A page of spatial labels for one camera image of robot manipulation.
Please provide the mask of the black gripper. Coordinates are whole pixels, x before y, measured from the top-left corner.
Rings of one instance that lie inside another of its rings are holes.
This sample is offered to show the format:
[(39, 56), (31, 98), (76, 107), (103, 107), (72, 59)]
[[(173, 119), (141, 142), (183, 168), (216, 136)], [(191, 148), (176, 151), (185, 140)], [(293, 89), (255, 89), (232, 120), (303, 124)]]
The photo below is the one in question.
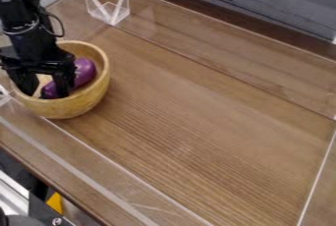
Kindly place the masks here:
[(67, 97), (75, 87), (75, 55), (56, 44), (52, 27), (4, 28), (11, 46), (0, 50), (1, 67), (17, 89), (32, 96), (40, 81), (36, 74), (52, 75), (56, 93)]

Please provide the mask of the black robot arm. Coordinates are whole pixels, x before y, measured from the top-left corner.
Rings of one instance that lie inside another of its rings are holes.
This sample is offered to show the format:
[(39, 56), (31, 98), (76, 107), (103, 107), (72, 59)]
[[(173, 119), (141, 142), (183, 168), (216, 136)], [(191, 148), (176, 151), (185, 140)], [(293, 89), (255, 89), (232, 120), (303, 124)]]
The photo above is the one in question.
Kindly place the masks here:
[(75, 88), (75, 55), (63, 50), (53, 32), (49, 13), (41, 0), (0, 0), (0, 24), (11, 45), (0, 47), (0, 66), (16, 88), (32, 96), (39, 88), (39, 75), (52, 76), (59, 97)]

